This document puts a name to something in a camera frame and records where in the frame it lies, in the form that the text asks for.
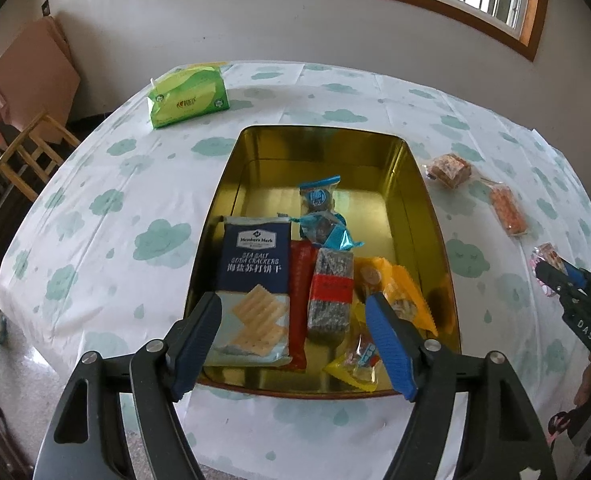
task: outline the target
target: table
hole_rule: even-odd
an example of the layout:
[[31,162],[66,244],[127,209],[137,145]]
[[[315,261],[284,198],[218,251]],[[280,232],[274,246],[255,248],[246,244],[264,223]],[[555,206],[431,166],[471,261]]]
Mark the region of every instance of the table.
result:
[[[222,67],[230,110],[152,129],[143,89],[107,118],[47,184],[0,268],[0,308],[58,371],[164,336],[182,315],[196,245],[236,138],[251,124],[320,124],[403,137],[418,164],[455,152],[508,183],[530,233],[508,237],[472,180],[428,182],[450,260],[463,352],[503,351],[542,421],[571,399],[587,352],[528,267],[552,241],[591,269],[591,202],[562,153],[536,131],[432,88],[320,64]],[[439,478],[452,472],[459,394]],[[127,428],[137,424],[124,397]],[[178,407],[197,459],[247,478],[379,479],[411,413],[402,397],[290,400],[199,386]]]

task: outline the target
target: wrapped snack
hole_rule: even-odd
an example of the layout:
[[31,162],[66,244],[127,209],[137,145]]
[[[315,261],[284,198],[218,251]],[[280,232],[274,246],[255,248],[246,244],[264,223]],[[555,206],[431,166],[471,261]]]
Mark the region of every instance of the wrapped snack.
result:
[[429,162],[427,176],[455,189],[471,176],[471,165],[464,158],[447,153]]
[[285,370],[306,370],[307,308],[309,290],[318,250],[309,240],[291,241],[289,267],[289,355],[291,362],[283,366]]
[[365,392],[374,392],[377,388],[376,365],[379,362],[380,356],[367,328],[365,304],[355,302],[351,307],[347,348],[323,371]]
[[320,211],[333,212],[335,206],[333,190],[338,186],[338,183],[339,175],[300,184],[301,214],[306,215]]
[[356,258],[354,267],[355,290],[362,301],[382,292],[400,319],[437,337],[429,305],[405,267],[393,266],[385,258]]
[[349,251],[363,245],[362,242],[354,242],[346,224],[329,211],[309,213],[291,220],[299,222],[301,237],[322,247],[336,251]]
[[489,198],[499,222],[508,235],[518,236],[527,232],[527,219],[522,215],[509,186],[494,184],[491,186]]
[[320,248],[309,295],[309,339],[339,344],[349,329],[352,301],[353,254]]
[[229,108],[220,69],[195,66],[151,79],[149,115],[154,128]]
[[222,321],[207,366],[282,366],[288,354],[288,218],[224,218]]
[[[529,258],[529,263],[531,265],[531,270],[533,270],[534,276],[535,266],[538,264],[538,262],[547,262],[554,266],[556,269],[567,274],[567,269],[564,266],[562,258],[558,256],[558,253],[555,251],[555,248],[549,242],[534,248],[533,252],[531,252],[531,258]],[[549,298],[557,294],[557,292],[555,292],[550,286],[546,285],[546,283],[543,283],[540,280],[537,280],[537,282],[540,285],[540,287],[542,287],[543,293],[546,294]]]

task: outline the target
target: green tissue pack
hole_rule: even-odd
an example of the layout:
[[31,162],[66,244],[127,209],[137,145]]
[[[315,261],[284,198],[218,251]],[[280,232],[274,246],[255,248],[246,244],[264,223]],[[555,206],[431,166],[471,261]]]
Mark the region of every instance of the green tissue pack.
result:
[[224,80],[216,66],[193,66],[170,73],[154,83],[148,97],[154,128],[229,108]]

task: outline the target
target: pink cloth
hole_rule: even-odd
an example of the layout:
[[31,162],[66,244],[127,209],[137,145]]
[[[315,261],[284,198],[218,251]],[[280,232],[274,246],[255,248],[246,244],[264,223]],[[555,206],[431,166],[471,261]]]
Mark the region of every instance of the pink cloth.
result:
[[[42,111],[66,124],[80,76],[71,51],[52,17],[28,25],[0,56],[0,121],[23,130]],[[36,131],[47,142],[60,142],[50,124]],[[0,133],[0,148],[6,143]]]

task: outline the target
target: yellow candy wrapper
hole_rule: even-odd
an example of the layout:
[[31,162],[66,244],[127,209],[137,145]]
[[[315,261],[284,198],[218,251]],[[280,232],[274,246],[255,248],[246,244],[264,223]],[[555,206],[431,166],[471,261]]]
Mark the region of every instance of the yellow candy wrapper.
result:
[[400,319],[437,337],[429,305],[405,267],[394,266],[386,258],[355,258],[354,282],[361,300],[382,292]]
[[349,339],[344,353],[323,368],[330,376],[365,392],[377,388],[377,365],[380,356],[367,328],[365,304],[351,306]]
[[148,97],[154,128],[229,108],[220,69],[211,65],[170,73],[154,82]]

